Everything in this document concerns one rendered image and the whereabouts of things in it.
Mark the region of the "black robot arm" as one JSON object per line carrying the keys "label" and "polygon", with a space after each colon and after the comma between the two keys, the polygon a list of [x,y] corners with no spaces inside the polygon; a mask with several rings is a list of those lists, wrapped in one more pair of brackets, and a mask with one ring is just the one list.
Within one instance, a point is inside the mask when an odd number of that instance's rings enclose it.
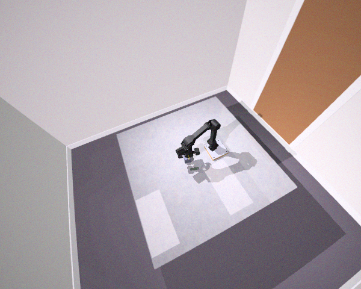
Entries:
{"label": "black robot arm", "polygon": [[220,129],[220,127],[221,124],[216,119],[212,119],[204,123],[204,125],[199,128],[194,134],[188,135],[183,139],[181,143],[182,146],[175,150],[177,155],[180,156],[186,151],[190,152],[192,150],[192,146],[195,144],[195,141],[207,130],[211,130],[211,136],[210,139],[208,139],[207,143],[209,144],[208,148],[213,152],[218,147],[218,143],[216,142],[216,136],[217,130]]}

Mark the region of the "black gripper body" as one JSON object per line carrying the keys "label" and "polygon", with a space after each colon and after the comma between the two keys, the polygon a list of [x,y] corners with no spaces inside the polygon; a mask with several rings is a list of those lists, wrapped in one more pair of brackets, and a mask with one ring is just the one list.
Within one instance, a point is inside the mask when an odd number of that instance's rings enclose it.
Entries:
{"label": "black gripper body", "polygon": [[[188,155],[193,155],[193,154],[196,154],[196,155],[200,155],[200,151],[199,151],[199,148],[194,148],[194,151],[191,150],[190,152],[185,152],[183,155],[185,155],[185,157],[187,157]],[[182,155],[178,156],[178,158],[183,158]]]}

